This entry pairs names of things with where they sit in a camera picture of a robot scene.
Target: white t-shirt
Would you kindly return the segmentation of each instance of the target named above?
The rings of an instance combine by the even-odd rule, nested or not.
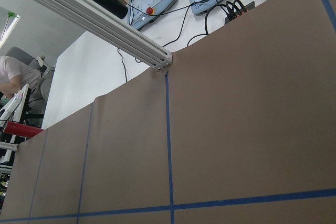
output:
[[[0,56],[0,84],[10,83],[9,80],[19,74],[22,87],[28,83],[31,89],[35,89],[37,81],[41,78],[38,70],[13,57]]]

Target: red tube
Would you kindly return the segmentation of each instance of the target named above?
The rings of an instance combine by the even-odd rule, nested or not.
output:
[[[4,133],[23,136],[23,137],[33,137],[43,130],[40,128],[28,126],[26,124],[15,123],[12,121],[7,121],[7,124],[4,129]]]

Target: chair backrest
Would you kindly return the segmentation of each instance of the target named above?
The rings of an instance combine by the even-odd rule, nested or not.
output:
[[[31,68],[34,68],[38,71],[40,71],[41,73],[43,73],[47,67],[43,66],[41,67],[39,65],[39,63],[37,62],[36,59],[34,59],[33,56],[31,56],[30,54],[24,52],[22,49],[18,48],[18,47],[12,47],[7,53],[6,56],[10,56],[13,57],[21,62],[23,62],[24,64],[30,66]]]

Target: red button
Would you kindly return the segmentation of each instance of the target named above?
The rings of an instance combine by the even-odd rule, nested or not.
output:
[[[152,15],[154,13],[154,9],[152,7],[148,7],[147,10],[146,10],[146,13],[148,15]]]

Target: person's arm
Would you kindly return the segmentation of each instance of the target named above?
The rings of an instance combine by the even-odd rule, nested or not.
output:
[[[10,99],[21,90],[21,74],[14,76],[9,80],[9,83],[0,84],[0,91],[5,94],[5,96]]]

